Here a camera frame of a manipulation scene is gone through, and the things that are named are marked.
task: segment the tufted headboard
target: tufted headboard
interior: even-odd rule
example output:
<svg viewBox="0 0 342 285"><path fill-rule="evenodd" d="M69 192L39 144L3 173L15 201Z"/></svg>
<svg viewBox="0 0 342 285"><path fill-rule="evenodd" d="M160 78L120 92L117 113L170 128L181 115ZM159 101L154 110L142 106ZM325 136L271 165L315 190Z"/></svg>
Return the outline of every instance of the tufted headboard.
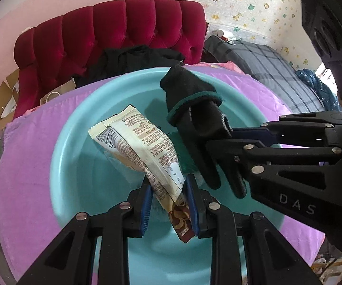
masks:
<svg viewBox="0 0 342 285"><path fill-rule="evenodd" d="M84 74L108 47L171 48L186 57L186 64L197 63L205 25L201 4L184 0L114 0L43 22L15 43L20 93L14 118L38 106L72 74Z"/></svg>

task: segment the metal screw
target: metal screw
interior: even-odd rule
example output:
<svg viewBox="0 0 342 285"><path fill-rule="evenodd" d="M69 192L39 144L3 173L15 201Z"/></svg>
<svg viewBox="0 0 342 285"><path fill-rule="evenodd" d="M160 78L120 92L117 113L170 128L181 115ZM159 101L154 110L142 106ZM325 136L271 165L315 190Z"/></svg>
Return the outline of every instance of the metal screw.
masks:
<svg viewBox="0 0 342 285"><path fill-rule="evenodd" d="M120 209L121 210L127 210L130 209L130 203L128 203L127 201L124 201L123 203L120 203Z"/></svg>
<svg viewBox="0 0 342 285"><path fill-rule="evenodd" d="M210 203L209 208L212 210L218 210L220 208L220 204L216 202Z"/></svg>
<svg viewBox="0 0 342 285"><path fill-rule="evenodd" d="M264 215L261 212L254 212L253 213L253 219L259 221L264 218Z"/></svg>
<svg viewBox="0 0 342 285"><path fill-rule="evenodd" d="M87 218L87 213L85 213L85 212L79 212L79 213L77 213L77 215L76 215L76 219L78 220L78 221L84 221L86 218Z"/></svg>
<svg viewBox="0 0 342 285"><path fill-rule="evenodd" d="M251 172L253 174L261 174L262 172L264 172L265 168L261 165L257 165L254 166L253 168L251 168Z"/></svg>
<svg viewBox="0 0 342 285"><path fill-rule="evenodd" d="M252 145L252 144L244 146L245 150L250 150L252 148L254 148L254 145Z"/></svg>
<svg viewBox="0 0 342 285"><path fill-rule="evenodd" d="M341 154L342 153L342 149L339 147L333 147L332 151L334 154Z"/></svg>

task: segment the gray plaid blanket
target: gray plaid blanket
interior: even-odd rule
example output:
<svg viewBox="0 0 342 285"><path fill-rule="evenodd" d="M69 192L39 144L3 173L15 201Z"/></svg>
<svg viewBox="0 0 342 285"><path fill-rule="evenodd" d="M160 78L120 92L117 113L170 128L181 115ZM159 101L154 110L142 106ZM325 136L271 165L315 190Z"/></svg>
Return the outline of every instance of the gray plaid blanket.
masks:
<svg viewBox="0 0 342 285"><path fill-rule="evenodd" d="M204 48L218 62L232 61L245 74L272 90L294 114L324 111L316 93L295 74L294 69L269 46L234 41L229 44L216 36L209 37Z"/></svg>

